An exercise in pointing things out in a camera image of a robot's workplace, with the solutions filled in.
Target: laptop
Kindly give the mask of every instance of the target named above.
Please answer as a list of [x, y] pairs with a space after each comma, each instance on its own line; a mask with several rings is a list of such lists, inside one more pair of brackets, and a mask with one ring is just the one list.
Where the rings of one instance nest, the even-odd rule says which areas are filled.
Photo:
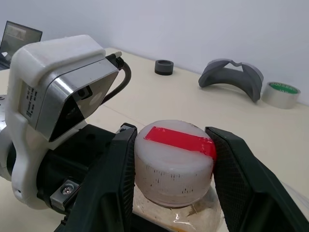
[[42, 33], [39, 30], [7, 21], [0, 45], [0, 70], [9, 69], [14, 53], [27, 44], [39, 42]]

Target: white plastic cylinder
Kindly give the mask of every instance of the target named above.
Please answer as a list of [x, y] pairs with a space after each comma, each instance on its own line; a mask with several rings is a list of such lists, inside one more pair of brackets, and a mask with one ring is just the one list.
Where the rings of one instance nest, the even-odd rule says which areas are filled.
[[143, 128], [135, 141], [135, 182], [144, 196], [167, 207], [193, 204], [210, 187], [213, 158], [199, 151], [146, 139], [153, 127], [206, 138], [209, 145], [214, 146], [212, 140], [203, 130], [190, 123], [163, 120]]

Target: table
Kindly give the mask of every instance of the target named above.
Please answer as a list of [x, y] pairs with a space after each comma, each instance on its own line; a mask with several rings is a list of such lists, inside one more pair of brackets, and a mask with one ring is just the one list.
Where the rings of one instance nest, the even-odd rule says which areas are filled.
[[[109, 48], [107, 54], [115, 51]], [[294, 109], [283, 110], [262, 101], [255, 104], [233, 86], [201, 89], [199, 74], [174, 68], [173, 75], [160, 76], [154, 73], [154, 61], [128, 53], [122, 57], [132, 69], [131, 82], [93, 113], [88, 123], [117, 131], [127, 122], [140, 130], [157, 120], [178, 119], [202, 129], [213, 126], [231, 131], [243, 138], [281, 181], [309, 197], [309, 107], [297, 104]], [[6, 93], [8, 74], [9, 70], [0, 72], [0, 94]], [[113, 86], [123, 77], [120, 72]], [[35, 211], [20, 203], [10, 182], [0, 178], [0, 186], [0, 231], [53, 232], [63, 218], [52, 210]], [[228, 231], [225, 223], [218, 231]]]

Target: green tape roll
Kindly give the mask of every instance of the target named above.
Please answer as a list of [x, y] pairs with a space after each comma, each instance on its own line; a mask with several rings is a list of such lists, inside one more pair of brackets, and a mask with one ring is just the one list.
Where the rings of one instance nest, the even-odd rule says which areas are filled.
[[280, 82], [268, 82], [262, 101], [280, 109], [291, 109], [297, 103], [300, 90]]

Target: red label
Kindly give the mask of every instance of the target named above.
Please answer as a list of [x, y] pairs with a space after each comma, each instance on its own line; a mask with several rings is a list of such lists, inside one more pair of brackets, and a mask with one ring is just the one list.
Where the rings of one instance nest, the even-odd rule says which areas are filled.
[[212, 157], [213, 160], [217, 159], [216, 148], [210, 138], [198, 137], [161, 127], [152, 127], [144, 139], [188, 151], [197, 151]]

